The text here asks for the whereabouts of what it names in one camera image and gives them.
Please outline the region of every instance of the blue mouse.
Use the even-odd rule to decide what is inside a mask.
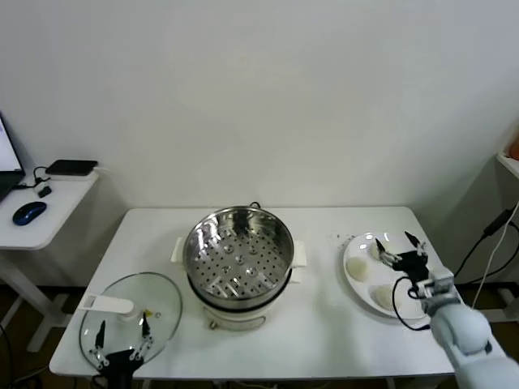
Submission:
[[[13,223],[16,225],[27,225],[41,215],[45,209],[47,209],[47,204],[42,201],[27,203],[15,212]]]

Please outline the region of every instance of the white plate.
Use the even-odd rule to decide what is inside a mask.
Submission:
[[[406,251],[411,251],[414,247],[409,242],[409,239],[404,233],[364,233],[354,238],[346,247],[344,257],[342,259],[342,271],[346,275],[346,279],[350,282],[353,290],[371,307],[378,310],[382,314],[396,318],[392,310],[386,310],[377,302],[374,292],[380,285],[395,284],[397,279],[405,276],[403,271],[394,271],[392,268],[384,265],[374,255],[378,253],[376,249],[375,238],[384,245],[387,251],[398,254]],[[371,269],[370,275],[364,282],[357,281],[350,276],[346,270],[346,263],[350,258],[361,257],[368,261]],[[413,320],[423,318],[423,313],[420,301],[413,300],[407,296],[407,290],[411,287],[409,280],[400,281],[395,294],[401,299],[401,305],[398,307],[398,314],[404,319]]]

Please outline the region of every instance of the white wall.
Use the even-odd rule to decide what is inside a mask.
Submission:
[[[114,172],[88,209],[104,237],[126,205],[407,204],[456,263],[501,208],[483,166],[519,116],[517,15],[515,0],[2,2],[0,109],[34,161]],[[459,242],[449,217],[475,182],[492,212],[462,212]]]

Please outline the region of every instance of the robotic arm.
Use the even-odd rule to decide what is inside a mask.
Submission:
[[[427,269],[425,243],[405,234],[417,250],[391,254],[377,241],[380,260],[410,278],[411,291],[431,317],[432,335],[453,364],[460,389],[519,387],[519,365],[506,356],[485,316],[461,301],[446,267]]]

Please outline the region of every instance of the laptop screen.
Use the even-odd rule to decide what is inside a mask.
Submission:
[[[14,172],[22,170],[22,166],[15,154],[15,149],[7,136],[6,129],[0,119],[0,172]]]

